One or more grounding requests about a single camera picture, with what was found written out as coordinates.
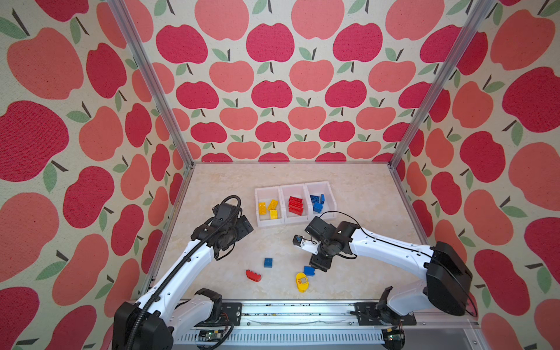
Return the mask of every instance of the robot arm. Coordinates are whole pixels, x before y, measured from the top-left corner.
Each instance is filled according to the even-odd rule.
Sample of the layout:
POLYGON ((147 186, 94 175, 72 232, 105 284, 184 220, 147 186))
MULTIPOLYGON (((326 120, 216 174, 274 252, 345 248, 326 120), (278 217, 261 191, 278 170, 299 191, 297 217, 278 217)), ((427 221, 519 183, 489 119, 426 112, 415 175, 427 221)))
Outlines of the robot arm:
POLYGON ((369 256, 400 267, 419 280, 406 286, 388 287, 377 306, 377 318, 398 324, 411 311, 436 307, 448 314, 465 314, 472 274, 453 248, 417 245, 374 234, 355 223, 343 221, 334 227, 315 217, 305 231, 318 242, 294 236, 293 244, 309 251, 310 266, 326 272, 340 254, 369 256))

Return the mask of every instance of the apple wallpaper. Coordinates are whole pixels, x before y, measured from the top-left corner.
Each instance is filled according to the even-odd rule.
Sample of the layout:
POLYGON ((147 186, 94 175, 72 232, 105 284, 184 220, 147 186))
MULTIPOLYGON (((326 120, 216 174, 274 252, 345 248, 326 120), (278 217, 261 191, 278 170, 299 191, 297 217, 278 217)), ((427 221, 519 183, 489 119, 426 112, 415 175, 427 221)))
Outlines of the apple wallpaper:
POLYGON ((493 350, 560 349, 558 10, 497 2, 398 168, 431 243, 473 272, 493 350))
POLYGON ((185 166, 106 2, 0 2, 0 57, 0 349, 106 350, 185 166))
MULTIPOLYGON (((140 15, 138 33, 195 162, 387 161, 472 7, 141 1, 153 37, 142 38, 151 22, 140 15)), ((458 74, 474 72, 487 45, 485 35, 477 38, 458 74)), ((150 101, 140 83, 138 97, 150 101)), ((444 91, 434 118, 449 108, 444 91)))

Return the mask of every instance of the marble floor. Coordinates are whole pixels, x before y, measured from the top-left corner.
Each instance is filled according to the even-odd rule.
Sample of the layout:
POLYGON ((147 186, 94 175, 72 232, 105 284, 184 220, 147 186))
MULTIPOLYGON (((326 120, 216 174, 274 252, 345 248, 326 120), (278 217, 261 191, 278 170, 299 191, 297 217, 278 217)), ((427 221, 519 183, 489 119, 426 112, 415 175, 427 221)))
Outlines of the marble floor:
MULTIPOLYGON (((329 181, 338 210, 380 235, 420 244, 397 188, 383 164, 197 164, 177 222, 164 254, 162 276, 190 240, 193 230, 212 217, 212 207, 230 194, 241 198, 243 214, 255 230, 237 243, 224 260, 211 262, 189 287, 185 298, 200 288, 210 288, 225 299, 371 299, 387 286, 417 278, 375 259, 333 259, 331 269, 316 270, 309 289, 300 293, 296 274, 309 264, 310 253, 294 247, 295 234, 309 238, 306 223, 258 228, 255 188, 304 182, 329 181), (273 267, 264 268, 264 258, 273 267), (262 275, 255 283, 245 276, 250 269, 262 275)), ((338 214, 334 226, 351 221, 338 214)))

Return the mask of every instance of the plastic bin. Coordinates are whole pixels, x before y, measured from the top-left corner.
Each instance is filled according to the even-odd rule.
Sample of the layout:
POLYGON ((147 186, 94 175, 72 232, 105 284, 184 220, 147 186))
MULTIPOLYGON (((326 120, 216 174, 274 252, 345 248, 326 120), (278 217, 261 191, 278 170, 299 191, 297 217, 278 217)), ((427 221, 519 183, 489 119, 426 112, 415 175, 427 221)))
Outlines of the plastic bin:
POLYGON ((311 218, 309 214, 313 212, 313 207, 311 205, 311 198, 309 197, 309 193, 307 192, 305 184, 282 185, 280 186, 280 194, 282 210, 285 213, 284 223, 309 222, 311 218), (303 199, 304 212, 301 216, 288 211, 288 202, 290 201, 290 196, 303 199))
MULTIPOLYGON (((310 195, 317 195, 321 196, 322 194, 325 195, 325 203, 323 204, 323 210, 321 213, 327 212, 329 210, 337 210, 337 201, 334 200, 333 192, 330 189, 330 184, 328 181, 320 181, 316 183, 306 183, 305 187, 308 192, 307 198, 311 201, 310 195)), ((314 216, 320 216, 320 213, 315 213, 311 206, 311 215, 309 215, 309 220, 311 221, 314 216)), ((334 219, 336 218, 336 213, 326 213, 325 215, 321 216, 321 219, 334 219)))
POLYGON ((284 208, 282 207, 281 201, 282 196, 280 193, 280 187, 263 187, 263 188, 255 188, 255 204, 256 204, 256 225, 258 227, 268 227, 274 225, 282 225, 284 224, 284 208), (264 215, 259 214, 259 203, 264 202, 268 206, 270 202, 275 199, 278 201, 278 205, 276 206, 276 210, 278 211, 278 218, 271 219, 270 218, 270 211, 267 210, 267 213, 264 215))

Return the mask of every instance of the black mounting plate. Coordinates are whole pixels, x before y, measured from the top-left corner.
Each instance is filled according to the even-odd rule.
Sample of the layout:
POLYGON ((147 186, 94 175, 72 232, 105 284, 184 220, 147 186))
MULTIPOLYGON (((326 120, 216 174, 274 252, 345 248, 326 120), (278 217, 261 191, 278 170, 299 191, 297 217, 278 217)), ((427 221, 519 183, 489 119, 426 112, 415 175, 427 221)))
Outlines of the black mounting plate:
MULTIPOLYGON (((371 315, 371 310, 375 309, 375 305, 377 305, 376 302, 356 302, 354 304, 354 310, 362 314, 371 315)), ((370 319, 361 315, 356 317, 360 326, 384 326, 384 324, 376 318, 370 319)), ((416 326, 416 317, 414 317, 414 315, 401 316, 400 319, 402 320, 403 326, 416 326)))

